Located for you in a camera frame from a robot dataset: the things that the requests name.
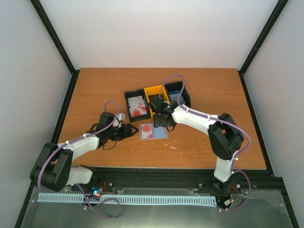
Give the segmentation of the black card bin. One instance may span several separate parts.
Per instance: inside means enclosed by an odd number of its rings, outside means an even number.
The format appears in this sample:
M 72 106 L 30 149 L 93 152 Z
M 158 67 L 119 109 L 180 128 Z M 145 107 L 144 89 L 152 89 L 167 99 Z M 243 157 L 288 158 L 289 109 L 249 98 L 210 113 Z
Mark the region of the black card bin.
M 144 89 L 124 92 L 127 112 L 131 123 L 151 118 Z
M 169 95 L 170 102 L 174 102 L 174 101 L 177 102 L 182 85 L 183 85 L 182 81 L 166 83 L 164 85 L 164 88 L 167 94 Z M 179 101 L 182 105 L 191 107 L 191 99 L 186 87 L 184 87 Z

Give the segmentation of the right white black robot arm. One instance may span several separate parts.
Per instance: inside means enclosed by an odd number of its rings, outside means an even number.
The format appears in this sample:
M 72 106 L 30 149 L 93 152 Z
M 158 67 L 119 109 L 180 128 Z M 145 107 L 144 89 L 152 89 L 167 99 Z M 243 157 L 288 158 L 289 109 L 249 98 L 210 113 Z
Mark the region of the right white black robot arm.
M 154 97 L 149 102 L 149 107 L 155 112 L 155 127 L 175 128 L 176 124 L 183 124 L 209 137 L 212 151 L 217 157 L 213 186 L 217 191 L 227 189 L 233 165 L 244 141 L 244 136 L 232 117 L 227 113 L 220 116 L 202 113 L 176 101 L 167 103 L 159 97 Z

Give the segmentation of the pink leather card holder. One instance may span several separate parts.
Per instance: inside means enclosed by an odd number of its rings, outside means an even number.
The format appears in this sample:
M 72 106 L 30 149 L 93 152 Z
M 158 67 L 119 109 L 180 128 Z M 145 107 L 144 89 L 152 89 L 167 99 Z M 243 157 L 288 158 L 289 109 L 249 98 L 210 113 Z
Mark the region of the pink leather card holder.
M 154 127 L 153 123 L 150 123 L 152 125 L 152 139 L 149 140 L 160 140 L 160 139 L 167 139 L 168 138 L 168 132 L 165 128 L 163 127 Z M 141 137 L 141 125 L 139 124 L 139 139 L 141 141 L 148 141 L 148 140 L 143 140 Z

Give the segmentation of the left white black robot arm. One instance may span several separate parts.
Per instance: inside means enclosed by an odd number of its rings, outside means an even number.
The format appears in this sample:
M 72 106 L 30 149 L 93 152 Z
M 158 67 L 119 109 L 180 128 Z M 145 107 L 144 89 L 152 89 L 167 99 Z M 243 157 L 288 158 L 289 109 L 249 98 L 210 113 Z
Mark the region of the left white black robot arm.
M 139 129 L 123 123 L 125 114 L 103 112 L 99 122 L 82 136 L 64 143 L 46 143 L 30 173 L 30 180 L 39 187 L 59 192 L 65 186 L 82 184 L 88 191 L 98 188 L 99 179 L 85 166 L 73 167 L 72 162 L 80 156 L 104 148 L 108 141 L 119 142 L 134 136 Z

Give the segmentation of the yellow card bin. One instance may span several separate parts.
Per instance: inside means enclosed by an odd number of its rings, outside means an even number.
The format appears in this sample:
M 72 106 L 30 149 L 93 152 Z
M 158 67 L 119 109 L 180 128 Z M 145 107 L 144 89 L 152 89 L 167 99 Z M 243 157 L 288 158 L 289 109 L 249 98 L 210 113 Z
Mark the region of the yellow card bin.
M 161 94 L 161 99 L 165 102 L 170 101 L 170 97 L 168 96 L 165 87 L 162 85 L 145 87 L 144 92 L 147 98 L 147 102 L 149 103 L 154 97 L 159 96 Z

